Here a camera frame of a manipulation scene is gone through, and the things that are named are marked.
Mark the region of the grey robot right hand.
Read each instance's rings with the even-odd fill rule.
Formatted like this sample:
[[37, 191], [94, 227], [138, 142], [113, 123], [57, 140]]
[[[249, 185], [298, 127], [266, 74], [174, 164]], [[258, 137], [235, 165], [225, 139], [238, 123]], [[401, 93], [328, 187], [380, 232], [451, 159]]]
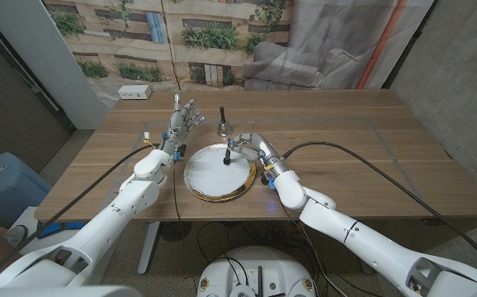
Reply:
[[248, 161], [259, 160], [264, 169], [274, 177], [290, 170], [285, 164], [283, 157], [260, 134], [239, 134], [229, 141], [227, 149], [230, 152], [241, 154]]

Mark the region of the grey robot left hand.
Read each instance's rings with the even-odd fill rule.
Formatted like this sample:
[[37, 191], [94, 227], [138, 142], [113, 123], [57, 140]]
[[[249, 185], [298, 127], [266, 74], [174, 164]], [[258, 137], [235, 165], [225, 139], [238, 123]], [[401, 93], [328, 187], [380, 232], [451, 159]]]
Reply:
[[178, 160], [181, 156], [180, 147], [184, 145], [188, 135], [202, 122], [205, 117], [196, 110], [197, 105], [191, 99], [185, 106], [181, 103], [178, 93], [174, 95], [173, 113], [170, 117], [168, 130], [159, 149]]

